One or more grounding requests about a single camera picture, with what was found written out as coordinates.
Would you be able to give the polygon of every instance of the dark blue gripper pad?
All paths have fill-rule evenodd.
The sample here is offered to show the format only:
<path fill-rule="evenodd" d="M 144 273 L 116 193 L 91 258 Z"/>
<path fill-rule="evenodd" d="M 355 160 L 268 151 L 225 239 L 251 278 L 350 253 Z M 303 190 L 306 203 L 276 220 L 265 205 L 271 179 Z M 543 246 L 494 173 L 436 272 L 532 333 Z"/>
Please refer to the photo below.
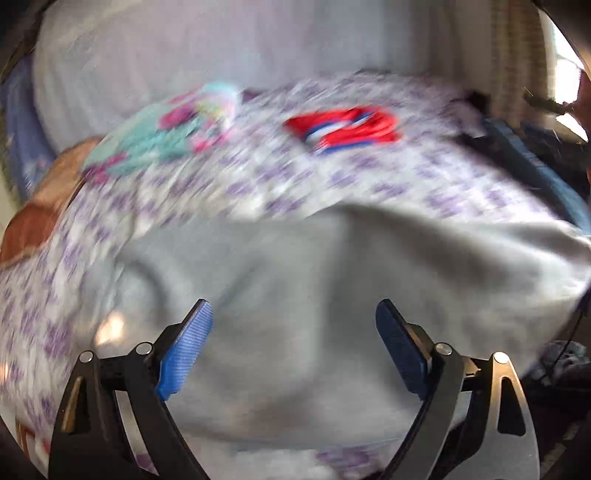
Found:
<path fill-rule="evenodd" d="M 404 384 L 421 400 L 427 396 L 428 362 L 406 330 L 400 312 L 390 300 L 382 300 L 375 310 L 378 333 L 398 368 Z"/>
<path fill-rule="evenodd" d="M 160 362 L 160 380 L 156 385 L 156 393 L 162 400 L 168 400 L 170 395 L 181 390 L 212 325 L 212 306 L 201 301 Z"/>

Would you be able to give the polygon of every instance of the teal cloth with pink print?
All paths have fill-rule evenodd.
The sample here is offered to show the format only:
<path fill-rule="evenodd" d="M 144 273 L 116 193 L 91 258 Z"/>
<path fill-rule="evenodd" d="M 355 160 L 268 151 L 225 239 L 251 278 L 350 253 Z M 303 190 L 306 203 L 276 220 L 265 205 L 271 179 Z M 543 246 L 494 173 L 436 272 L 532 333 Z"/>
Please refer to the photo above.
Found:
<path fill-rule="evenodd" d="M 223 141 L 241 102 L 240 91 L 226 83 L 208 83 L 154 103 L 108 134 L 90 152 L 83 175 L 93 183 L 144 170 Z"/>

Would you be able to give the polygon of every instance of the red garment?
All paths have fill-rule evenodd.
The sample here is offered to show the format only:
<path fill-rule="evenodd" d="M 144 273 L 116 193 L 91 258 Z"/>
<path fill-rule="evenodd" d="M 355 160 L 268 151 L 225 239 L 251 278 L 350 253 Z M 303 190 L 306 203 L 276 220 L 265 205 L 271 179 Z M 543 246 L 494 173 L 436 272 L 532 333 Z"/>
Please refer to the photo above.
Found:
<path fill-rule="evenodd" d="M 308 113 L 290 118 L 286 127 L 317 153 L 359 145 L 395 142 L 400 138 L 395 116 L 378 107 Z"/>

